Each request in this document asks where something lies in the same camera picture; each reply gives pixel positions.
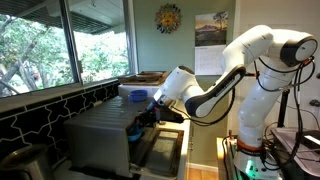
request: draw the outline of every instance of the oven door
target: oven door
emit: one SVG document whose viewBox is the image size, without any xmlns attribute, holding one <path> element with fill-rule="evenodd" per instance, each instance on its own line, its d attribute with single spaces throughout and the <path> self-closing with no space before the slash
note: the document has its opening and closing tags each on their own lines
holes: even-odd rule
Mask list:
<svg viewBox="0 0 320 180">
<path fill-rule="evenodd" d="M 176 179 L 183 131 L 150 128 L 140 141 L 130 144 L 130 172 L 140 179 Z"/>
</svg>

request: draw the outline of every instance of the sun decoration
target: sun decoration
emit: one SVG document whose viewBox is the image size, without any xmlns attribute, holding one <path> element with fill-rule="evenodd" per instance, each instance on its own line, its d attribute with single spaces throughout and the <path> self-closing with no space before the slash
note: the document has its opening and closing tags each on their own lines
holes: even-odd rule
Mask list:
<svg viewBox="0 0 320 180">
<path fill-rule="evenodd" d="M 181 24 L 181 10 L 175 4 L 161 6 L 156 13 L 157 29 L 161 33 L 170 34 L 176 31 Z"/>
</svg>

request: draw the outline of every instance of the window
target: window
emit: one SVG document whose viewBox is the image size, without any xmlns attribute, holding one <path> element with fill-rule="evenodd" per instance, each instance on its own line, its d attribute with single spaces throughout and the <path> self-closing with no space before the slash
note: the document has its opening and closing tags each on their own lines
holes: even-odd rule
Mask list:
<svg viewBox="0 0 320 180">
<path fill-rule="evenodd" d="M 134 72 L 122 0 L 39 2 L 0 3 L 0 98 Z"/>
</svg>

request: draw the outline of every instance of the white wall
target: white wall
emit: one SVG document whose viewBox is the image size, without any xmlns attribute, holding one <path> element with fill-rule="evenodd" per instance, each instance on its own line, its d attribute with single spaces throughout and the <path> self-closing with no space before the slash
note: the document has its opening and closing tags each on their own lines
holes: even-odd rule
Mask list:
<svg viewBox="0 0 320 180">
<path fill-rule="evenodd" d="M 235 12 L 234 38 L 259 24 L 268 25 L 271 28 L 284 28 L 313 34 L 320 44 L 320 1 L 319 0 L 237 0 Z M 312 99 L 320 100 L 320 80 L 316 79 L 316 74 L 320 73 L 320 47 L 315 53 L 316 71 L 312 79 L 301 86 L 301 109 L 311 111 L 318 119 L 320 118 L 319 107 L 309 105 Z M 309 75 L 311 66 L 304 70 L 304 77 Z M 248 68 L 249 72 L 254 72 L 253 66 Z M 238 110 L 241 102 L 244 100 L 253 83 L 254 78 L 245 78 L 237 86 L 237 95 L 232 112 L 229 114 L 228 129 L 238 132 Z M 288 105 L 295 107 L 293 90 L 289 96 Z M 278 120 L 279 103 L 276 103 L 267 119 L 266 125 Z M 302 112 L 304 127 L 307 129 L 316 129 L 317 125 L 313 116 L 307 112 Z M 287 108 L 286 127 L 297 126 L 297 112 Z"/>
</svg>

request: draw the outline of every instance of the appliance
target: appliance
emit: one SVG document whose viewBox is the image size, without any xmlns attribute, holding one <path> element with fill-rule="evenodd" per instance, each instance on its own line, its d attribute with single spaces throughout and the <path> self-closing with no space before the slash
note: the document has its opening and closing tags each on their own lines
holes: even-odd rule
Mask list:
<svg viewBox="0 0 320 180">
<path fill-rule="evenodd" d="M 115 97 L 64 122 L 70 148 L 71 170 L 110 178 L 135 178 L 143 174 L 175 179 L 179 167 L 183 131 L 144 127 L 134 142 L 128 132 L 149 102 L 129 102 Z"/>
</svg>

